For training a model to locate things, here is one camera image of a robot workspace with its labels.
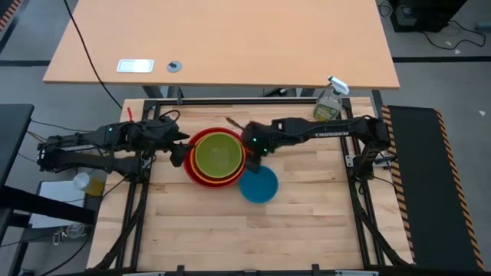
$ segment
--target stacked bowls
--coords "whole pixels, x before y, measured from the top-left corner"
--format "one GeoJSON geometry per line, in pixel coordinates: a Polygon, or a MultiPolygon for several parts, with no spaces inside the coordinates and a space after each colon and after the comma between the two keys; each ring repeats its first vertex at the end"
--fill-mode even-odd
{"type": "Polygon", "coordinates": [[[238,134],[213,127],[191,138],[193,149],[184,161],[186,173],[196,184],[218,189],[231,185],[244,173],[246,150],[238,134]]]}

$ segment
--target spray bottle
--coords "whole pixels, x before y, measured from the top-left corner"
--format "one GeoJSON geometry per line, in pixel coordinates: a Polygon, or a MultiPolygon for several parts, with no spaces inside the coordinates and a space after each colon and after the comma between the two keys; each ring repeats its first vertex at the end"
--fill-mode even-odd
{"type": "Polygon", "coordinates": [[[319,122],[335,119],[342,108],[341,97],[350,93],[350,88],[343,81],[332,76],[328,79],[333,89],[328,96],[322,91],[314,108],[314,118],[319,122]]]}

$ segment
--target green bowl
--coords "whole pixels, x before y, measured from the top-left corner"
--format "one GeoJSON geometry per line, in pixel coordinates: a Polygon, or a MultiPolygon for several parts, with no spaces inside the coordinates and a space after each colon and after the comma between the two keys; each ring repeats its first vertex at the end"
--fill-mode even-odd
{"type": "Polygon", "coordinates": [[[196,165],[206,176],[224,178],[233,174],[242,162],[240,142],[228,133],[210,133],[196,146],[196,165]]]}

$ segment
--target wooden tabletop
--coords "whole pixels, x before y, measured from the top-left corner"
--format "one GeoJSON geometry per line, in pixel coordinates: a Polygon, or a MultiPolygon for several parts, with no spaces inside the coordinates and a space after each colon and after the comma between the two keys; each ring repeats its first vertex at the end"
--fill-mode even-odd
{"type": "MultiPolygon", "coordinates": [[[[371,0],[80,0],[74,17],[108,84],[399,87],[371,0]],[[153,72],[117,73],[121,59],[153,72]]],[[[71,22],[44,81],[97,83],[71,22]]]]}
{"type": "MultiPolygon", "coordinates": [[[[373,114],[370,98],[353,98],[355,116],[373,114]]],[[[141,118],[142,100],[126,100],[133,118],[141,118]]],[[[311,116],[312,105],[179,106],[180,129],[190,135],[207,127],[230,126],[224,116],[241,124],[250,120],[270,123],[281,117],[311,116]]],[[[124,111],[121,120],[128,120],[124,111]]],[[[150,193],[138,261],[139,271],[305,270],[362,268],[340,141],[309,140],[285,146],[264,158],[277,175],[276,197],[264,205],[247,202],[238,186],[211,190],[192,183],[184,168],[174,168],[169,155],[159,153],[153,164],[150,193]]],[[[390,173],[375,169],[390,181],[390,173]]],[[[106,190],[121,180],[108,176],[106,190]]],[[[409,246],[394,187],[370,181],[371,196],[381,233],[406,261],[409,246]]],[[[98,214],[88,267],[107,253],[120,234],[128,184],[107,195],[98,214]]],[[[373,245],[367,232],[371,259],[373,245]]],[[[132,239],[127,246],[129,264],[132,239]]]]}

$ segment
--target blue plate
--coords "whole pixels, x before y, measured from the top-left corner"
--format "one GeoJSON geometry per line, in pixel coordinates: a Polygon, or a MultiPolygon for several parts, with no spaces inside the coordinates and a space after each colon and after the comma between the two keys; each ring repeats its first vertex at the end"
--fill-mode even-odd
{"type": "Polygon", "coordinates": [[[267,203],[278,191],[278,178],[267,166],[261,166],[258,173],[248,169],[239,179],[242,195],[252,203],[267,203]]]}

